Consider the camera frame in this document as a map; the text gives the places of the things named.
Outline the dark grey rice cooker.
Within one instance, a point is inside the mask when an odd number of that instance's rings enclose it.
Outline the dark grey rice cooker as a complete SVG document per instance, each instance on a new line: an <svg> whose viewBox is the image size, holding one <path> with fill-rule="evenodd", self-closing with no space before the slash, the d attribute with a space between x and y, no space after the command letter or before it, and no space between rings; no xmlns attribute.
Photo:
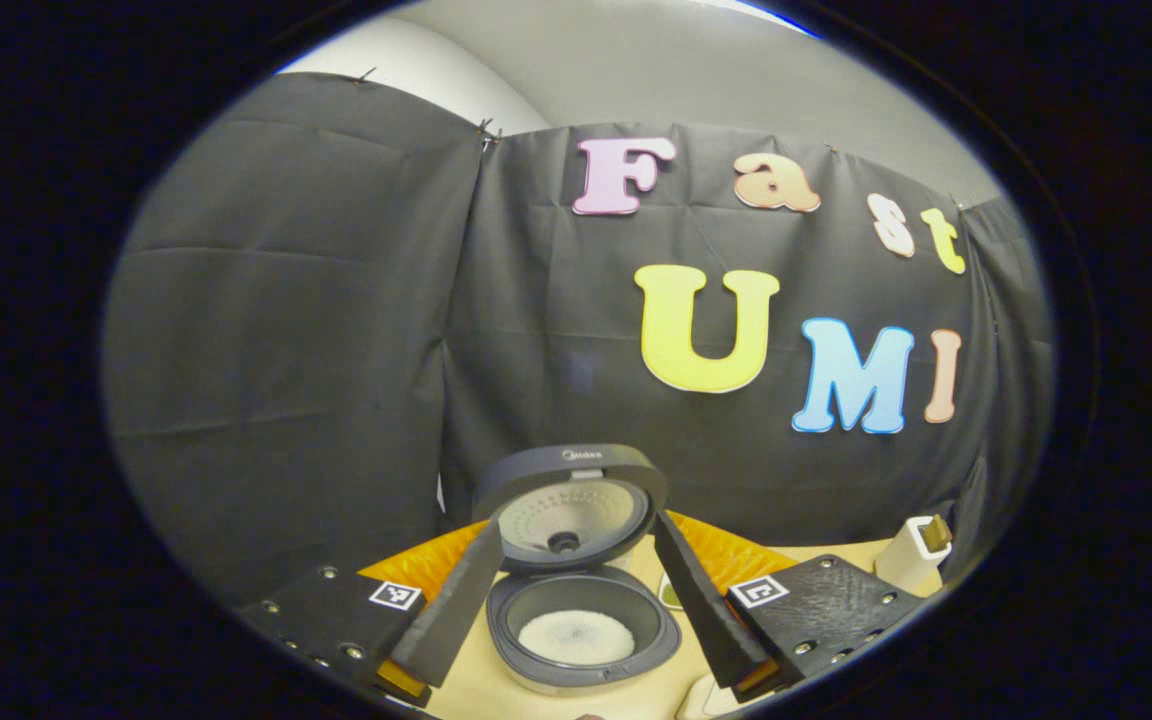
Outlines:
<svg viewBox="0 0 1152 720"><path fill-rule="evenodd" d="M536 694L613 691L677 652L681 630L653 589L622 568L655 525L668 480L623 445L556 445L505 457L477 484L473 515L497 520L502 577L486 597L486 624L506 670ZM636 650L617 662L573 666L526 652L518 630L554 611L594 611L622 621Z"/></svg>

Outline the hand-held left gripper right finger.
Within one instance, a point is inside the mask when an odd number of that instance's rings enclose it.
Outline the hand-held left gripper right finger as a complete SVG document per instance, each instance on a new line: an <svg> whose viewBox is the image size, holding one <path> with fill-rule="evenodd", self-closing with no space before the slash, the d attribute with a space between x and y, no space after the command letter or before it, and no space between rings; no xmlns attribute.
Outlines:
<svg viewBox="0 0 1152 720"><path fill-rule="evenodd" d="M737 702L846 664L925 602L835 553L797 561L680 511L658 511L654 537L717 685Z"/></svg>

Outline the white chopstick holder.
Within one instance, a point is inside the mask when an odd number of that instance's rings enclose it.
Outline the white chopstick holder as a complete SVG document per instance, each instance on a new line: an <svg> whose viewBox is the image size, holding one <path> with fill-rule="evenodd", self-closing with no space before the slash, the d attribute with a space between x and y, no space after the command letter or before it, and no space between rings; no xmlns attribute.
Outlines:
<svg viewBox="0 0 1152 720"><path fill-rule="evenodd" d="M932 516L905 520L897 535L876 556L874 573L879 579L919 597L927 597L943 588L941 564L952 555L954 538L948 552L935 555L925 552L918 528Z"/></svg>

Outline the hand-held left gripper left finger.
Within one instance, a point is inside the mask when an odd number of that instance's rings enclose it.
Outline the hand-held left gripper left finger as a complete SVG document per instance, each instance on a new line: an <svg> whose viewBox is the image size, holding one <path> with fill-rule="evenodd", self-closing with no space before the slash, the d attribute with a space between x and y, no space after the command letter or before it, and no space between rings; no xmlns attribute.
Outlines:
<svg viewBox="0 0 1152 720"><path fill-rule="evenodd" d="M357 571L320 566L238 616L339 685L422 707L444 685L503 556L498 521L484 520Z"/></svg>

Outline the white rice pile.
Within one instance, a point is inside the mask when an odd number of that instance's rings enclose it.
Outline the white rice pile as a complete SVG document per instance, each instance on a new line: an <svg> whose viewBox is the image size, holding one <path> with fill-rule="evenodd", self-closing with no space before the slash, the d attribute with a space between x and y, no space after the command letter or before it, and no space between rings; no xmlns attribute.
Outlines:
<svg viewBox="0 0 1152 720"><path fill-rule="evenodd" d="M573 666L617 662L636 650L622 621L594 611L545 612L522 626L518 642L540 659Z"/></svg>

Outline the black backdrop cloth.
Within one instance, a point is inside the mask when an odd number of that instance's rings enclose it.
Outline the black backdrop cloth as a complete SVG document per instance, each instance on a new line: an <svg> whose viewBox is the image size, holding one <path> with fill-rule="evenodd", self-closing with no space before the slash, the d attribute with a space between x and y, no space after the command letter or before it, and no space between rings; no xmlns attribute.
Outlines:
<svg viewBox="0 0 1152 720"><path fill-rule="evenodd" d="M768 546L938 511L963 574L1032 482L1059 338L1006 200L677 122L486 146L397 88L280 74L145 200L103 381L129 483L243 606L467 525L493 462L617 444Z"/></svg>

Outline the cream tray of rice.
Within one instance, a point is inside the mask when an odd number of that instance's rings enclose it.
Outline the cream tray of rice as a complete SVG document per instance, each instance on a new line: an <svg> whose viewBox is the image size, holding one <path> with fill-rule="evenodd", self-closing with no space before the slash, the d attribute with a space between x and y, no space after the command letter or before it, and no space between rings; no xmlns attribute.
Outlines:
<svg viewBox="0 0 1152 720"><path fill-rule="evenodd" d="M741 708L758 705L767 700L768 694L750 702L737 702L732 689L717 685L712 674L699 676L685 691L675 711L675 720L717 720L718 717L733 714Z"/></svg>

